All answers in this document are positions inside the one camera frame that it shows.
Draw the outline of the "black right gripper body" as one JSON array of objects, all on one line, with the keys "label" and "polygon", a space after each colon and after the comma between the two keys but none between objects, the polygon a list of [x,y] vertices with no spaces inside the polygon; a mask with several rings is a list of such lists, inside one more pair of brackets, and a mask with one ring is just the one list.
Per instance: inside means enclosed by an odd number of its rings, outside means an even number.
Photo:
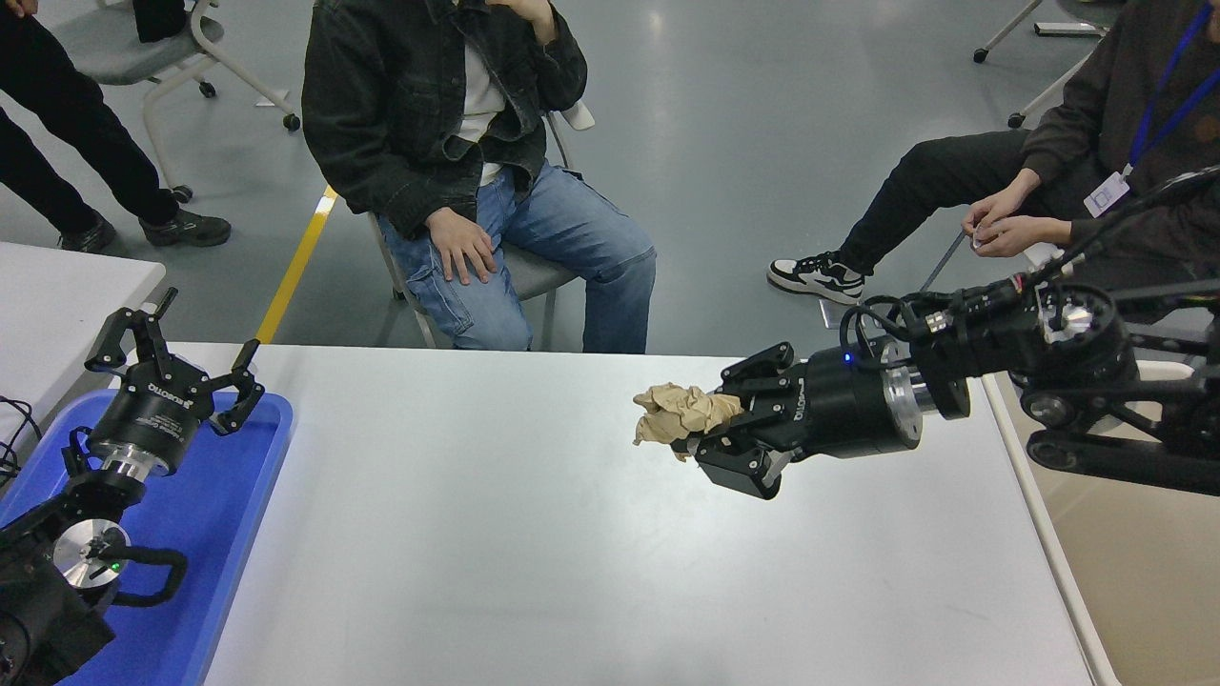
[{"label": "black right gripper body", "polygon": [[859,363],[859,348],[824,349],[784,369],[781,417],[760,426],[760,443],[804,454],[864,457],[895,449],[895,422],[878,371]]}]

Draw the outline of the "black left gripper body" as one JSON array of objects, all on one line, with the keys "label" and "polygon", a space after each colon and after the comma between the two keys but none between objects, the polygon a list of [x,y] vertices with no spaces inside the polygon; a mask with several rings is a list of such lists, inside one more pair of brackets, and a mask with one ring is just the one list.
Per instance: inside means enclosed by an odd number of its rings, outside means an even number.
[{"label": "black left gripper body", "polygon": [[196,374],[120,378],[111,404],[92,428],[92,455],[104,461],[144,457],[152,468],[179,468],[214,413],[211,397],[199,391],[206,381]]}]

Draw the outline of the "person's left hand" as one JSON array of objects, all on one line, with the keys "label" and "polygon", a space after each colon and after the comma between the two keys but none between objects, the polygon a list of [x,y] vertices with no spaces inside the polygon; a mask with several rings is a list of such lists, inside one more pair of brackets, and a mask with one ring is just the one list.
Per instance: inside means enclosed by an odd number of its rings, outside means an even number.
[{"label": "person's left hand", "polygon": [[1013,258],[1041,242],[1041,218],[1020,214],[977,229],[971,237],[972,250],[983,258]]},{"label": "person's left hand", "polygon": [[548,45],[558,39],[558,27],[555,27],[554,10],[545,0],[512,0],[499,1],[511,9],[514,13],[525,20],[532,28],[536,40],[540,45]]}]

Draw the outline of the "person's right hand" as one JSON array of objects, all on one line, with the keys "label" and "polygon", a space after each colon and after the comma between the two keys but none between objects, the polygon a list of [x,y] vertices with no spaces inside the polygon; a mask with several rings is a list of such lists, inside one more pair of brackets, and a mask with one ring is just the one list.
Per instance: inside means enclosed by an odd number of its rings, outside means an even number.
[{"label": "person's right hand", "polygon": [[475,221],[450,208],[440,208],[429,214],[425,226],[438,251],[444,281],[456,278],[461,284],[471,284],[476,278],[488,283],[492,273],[497,273],[490,234]]},{"label": "person's right hand", "polygon": [[1024,190],[1006,188],[1006,190],[994,192],[989,197],[972,203],[963,218],[964,234],[972,237],[977,229],[985,229],[994,222],[1006,218],[1021,208],[1025,199]]}]

